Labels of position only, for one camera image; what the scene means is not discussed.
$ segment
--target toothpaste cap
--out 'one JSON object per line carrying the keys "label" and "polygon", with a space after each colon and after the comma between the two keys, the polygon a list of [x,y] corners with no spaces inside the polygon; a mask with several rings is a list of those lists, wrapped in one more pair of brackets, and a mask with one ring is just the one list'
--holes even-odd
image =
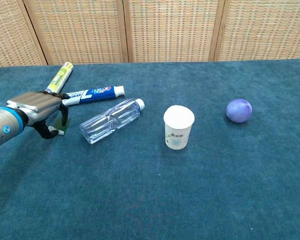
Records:
{"label": "toothpaste cap", "polygon": [[118,97],[120,95],[125,95],[124,86],[114,86],[113,90],[114,90],[115,97]]}

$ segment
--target purple stress ball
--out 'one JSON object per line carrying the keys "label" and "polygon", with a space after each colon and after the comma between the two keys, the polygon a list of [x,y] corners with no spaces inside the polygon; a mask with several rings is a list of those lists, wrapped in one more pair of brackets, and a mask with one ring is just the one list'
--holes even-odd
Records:
{"label": "purple stress ball", "polygon": [[251,117],[252,106],[247,100],[234,99],[226,106],[226,115],[231,121],[243,123]]}

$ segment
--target white paper cup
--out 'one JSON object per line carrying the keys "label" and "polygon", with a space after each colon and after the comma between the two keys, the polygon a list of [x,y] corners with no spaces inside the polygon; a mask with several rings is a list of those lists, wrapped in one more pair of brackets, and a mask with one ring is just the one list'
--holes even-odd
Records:
{"label": "white paper cup", "polygon": [[174,150],[183,149],[187,143],[192,124],[195,121],[194,113],[185,106],[170,106],[163,115],[165,123],[165,144]]}

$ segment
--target plastic water bottle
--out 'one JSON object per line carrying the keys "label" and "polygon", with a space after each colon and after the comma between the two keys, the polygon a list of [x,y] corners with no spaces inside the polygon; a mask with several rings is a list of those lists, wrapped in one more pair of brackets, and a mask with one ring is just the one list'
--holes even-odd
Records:
{"label": "plastic water bottle", "polygon": [[141,99],[128,99],[80,124],[84,138],[90,143],[103,139],[140,116],[145,108]]}

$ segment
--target wicker panel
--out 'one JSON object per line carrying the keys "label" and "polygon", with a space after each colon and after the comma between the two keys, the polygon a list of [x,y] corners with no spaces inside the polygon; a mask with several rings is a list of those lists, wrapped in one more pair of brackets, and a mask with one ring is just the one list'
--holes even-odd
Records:
{"label": "wicker panel", "polygon": [[0,0],[0,67],[46,64],[34,41],[18,2]]}
{"label": "wicker panel", "polygon": [[115,0],[25,0],[25,4],[49,64],[124,61]]}
{"label": "wicker panel", "polygon": [[124,12],[128,15],[131,62],[208,60],[218,0],[127,0],[127,3]]}
{"label": "wicker panel", "polygon": [[220,61],[300,58],[300,0],[231,0],[222,35]]}

